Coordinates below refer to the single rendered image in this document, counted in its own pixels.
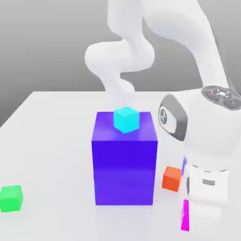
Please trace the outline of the small magenta cube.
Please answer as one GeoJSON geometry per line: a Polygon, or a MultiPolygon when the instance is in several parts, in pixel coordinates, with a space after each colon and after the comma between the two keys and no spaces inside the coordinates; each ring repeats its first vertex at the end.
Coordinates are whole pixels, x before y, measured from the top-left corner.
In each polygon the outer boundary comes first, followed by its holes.
{"type": "Polygon", "coordinates": [[[181,230],[189,231],[189,201],[183,201],[182,215],[181,215],[181,230]]]}

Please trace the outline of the large blue box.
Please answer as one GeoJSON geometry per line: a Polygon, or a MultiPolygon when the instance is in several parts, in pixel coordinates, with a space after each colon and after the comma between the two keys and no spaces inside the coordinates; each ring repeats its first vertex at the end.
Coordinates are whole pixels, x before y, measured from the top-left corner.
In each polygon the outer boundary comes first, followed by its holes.
{"type": "Polygon", "coordinates": [[[96,205],[152,205],[158,138],[150,112],[123,134],[112,112],[97,112],[92,135],[96,205]]]}

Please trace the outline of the small cyan cube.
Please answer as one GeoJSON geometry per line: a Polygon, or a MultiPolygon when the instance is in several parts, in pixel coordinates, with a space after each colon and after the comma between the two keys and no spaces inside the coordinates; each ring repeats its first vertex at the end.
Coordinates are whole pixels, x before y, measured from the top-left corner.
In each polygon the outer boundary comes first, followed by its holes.
{"type": "Polygon", "coordinates": [[[131,107],[123,107],[113,112],[113,125],[122,133],[139,129],[140,112],[131,107]]]}

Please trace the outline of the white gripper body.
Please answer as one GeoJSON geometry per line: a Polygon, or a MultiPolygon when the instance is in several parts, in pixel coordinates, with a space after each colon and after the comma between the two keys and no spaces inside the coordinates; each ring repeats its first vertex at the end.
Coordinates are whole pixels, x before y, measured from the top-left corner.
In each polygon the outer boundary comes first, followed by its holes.
{"type": "Polygon", "coordinates": [[[189,203],[189,232],[193,241],[210,241],[216,232],[222,208],[191,201],[189,203]]]}

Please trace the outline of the small green cube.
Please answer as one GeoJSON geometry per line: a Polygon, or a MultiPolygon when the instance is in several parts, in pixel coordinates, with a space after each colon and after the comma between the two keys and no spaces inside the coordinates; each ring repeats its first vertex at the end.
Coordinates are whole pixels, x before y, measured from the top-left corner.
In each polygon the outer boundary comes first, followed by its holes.
{"type": "Polygon", "coordinates": [[[0,190],[0,211],[20,211],[23,203],[23,192],[20,185],[3,186],[0,190]]]}

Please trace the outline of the small orange cube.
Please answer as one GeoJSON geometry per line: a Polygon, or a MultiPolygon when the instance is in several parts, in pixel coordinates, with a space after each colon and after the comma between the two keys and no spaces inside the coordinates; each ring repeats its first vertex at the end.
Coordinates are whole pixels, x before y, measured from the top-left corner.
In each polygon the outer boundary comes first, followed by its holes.
{"type": "Polygon", "coordinates": [[[162,179],[162,188],[178,192],[181,182],[182,172],[181,169],[167,166],[162,179]]]}

